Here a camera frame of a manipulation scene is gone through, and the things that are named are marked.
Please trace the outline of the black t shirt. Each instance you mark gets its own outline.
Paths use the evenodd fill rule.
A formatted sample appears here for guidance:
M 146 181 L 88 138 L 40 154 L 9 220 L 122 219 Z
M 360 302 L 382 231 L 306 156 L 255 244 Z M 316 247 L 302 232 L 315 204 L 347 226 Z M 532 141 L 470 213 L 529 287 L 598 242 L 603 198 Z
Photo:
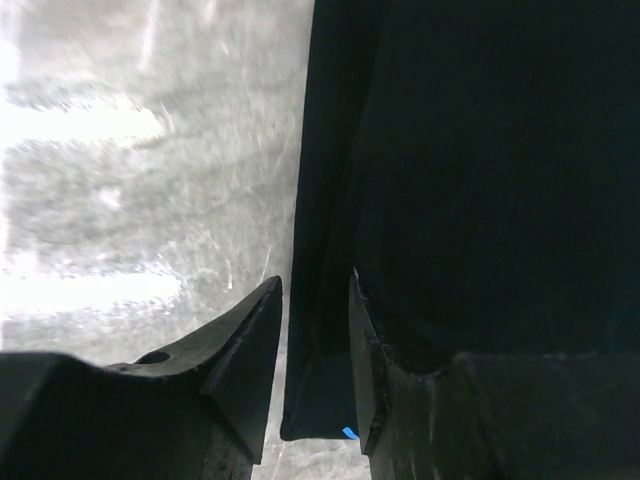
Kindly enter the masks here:
M 401 348 L 636 347 L 638 3 L 317 2 L 284 440 L 356 424 L 352 277 Z

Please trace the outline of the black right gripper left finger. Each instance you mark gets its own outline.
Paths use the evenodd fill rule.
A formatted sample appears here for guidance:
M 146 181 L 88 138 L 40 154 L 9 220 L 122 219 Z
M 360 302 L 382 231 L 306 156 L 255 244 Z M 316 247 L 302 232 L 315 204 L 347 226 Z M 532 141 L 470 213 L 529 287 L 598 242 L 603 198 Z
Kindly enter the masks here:
M 282 319 L 271 277 L 133 363 L 1 357 L 5 479 L 247 479 L 262 458 Z

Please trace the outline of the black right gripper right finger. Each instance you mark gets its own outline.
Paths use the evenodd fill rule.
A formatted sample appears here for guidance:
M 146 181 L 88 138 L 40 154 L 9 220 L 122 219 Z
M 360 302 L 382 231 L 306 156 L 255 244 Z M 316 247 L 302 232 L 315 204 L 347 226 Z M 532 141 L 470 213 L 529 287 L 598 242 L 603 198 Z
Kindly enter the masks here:
M 639 356 L 447 355 L 373 322 L 349 330 L 360 445 L 375 479 L 635 479 Z

